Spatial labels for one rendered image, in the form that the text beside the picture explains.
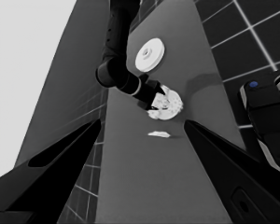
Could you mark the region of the large thick white disc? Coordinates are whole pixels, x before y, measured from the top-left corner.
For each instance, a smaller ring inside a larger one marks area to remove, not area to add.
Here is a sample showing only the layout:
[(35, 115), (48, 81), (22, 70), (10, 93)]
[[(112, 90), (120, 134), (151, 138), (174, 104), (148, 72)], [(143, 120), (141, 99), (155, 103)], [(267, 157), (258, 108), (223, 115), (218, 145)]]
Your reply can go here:
[(164, 52), (165, 46), (159, 38), (148, 40), (137, 52), (135, 67), (144, 73), (153, 70), (160, 63)]

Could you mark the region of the white round carrier with pins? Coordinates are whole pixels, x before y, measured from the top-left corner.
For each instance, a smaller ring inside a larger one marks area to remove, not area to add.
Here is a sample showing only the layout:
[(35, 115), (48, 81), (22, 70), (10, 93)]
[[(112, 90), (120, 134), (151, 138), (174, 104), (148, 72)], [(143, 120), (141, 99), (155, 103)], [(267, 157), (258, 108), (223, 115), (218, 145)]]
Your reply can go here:
[[(179, 97), (179, 94), (176, 92), (176, 91), (173, 91), (170, 89), (170, 93), (168, 95), (168, 97), (166, 97), (168, 100), (170, 100), (171, 98), (174, 98), (174, 97)], [(160, 115), (160, 120), (169, 120), (169, 119), (173, 119), (175, 116), (177, 116), (179, 113), (173, 113), (171, 110), (170, 110), (170, 102), (168, 104), (168, 107), (166, 109), (159, 109), (160, 112), (161, 112), (161, 115)]]

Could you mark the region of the small white T-shaped piece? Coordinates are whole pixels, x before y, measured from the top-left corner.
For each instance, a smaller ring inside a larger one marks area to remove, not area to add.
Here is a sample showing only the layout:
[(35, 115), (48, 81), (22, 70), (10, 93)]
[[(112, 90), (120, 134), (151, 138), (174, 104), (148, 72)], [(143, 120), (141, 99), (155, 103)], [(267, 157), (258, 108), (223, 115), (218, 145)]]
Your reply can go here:
[(159, 132), (159, 131), (154, 131), (151, 133), (147, 134), (148, 136), (158, 136), (158, 137), (162, 137), (162, 138), (169, 138), (171, 135), (168, 134), (168, 132)]

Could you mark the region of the dark robot body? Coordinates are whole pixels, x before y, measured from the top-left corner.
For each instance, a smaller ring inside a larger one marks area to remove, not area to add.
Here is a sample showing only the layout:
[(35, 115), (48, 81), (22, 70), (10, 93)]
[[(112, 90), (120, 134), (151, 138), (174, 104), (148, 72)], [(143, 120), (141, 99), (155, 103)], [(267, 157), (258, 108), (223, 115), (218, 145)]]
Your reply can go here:
[(280, 70), (247, 81), (238, 95), (265, 159), (280, 172)]

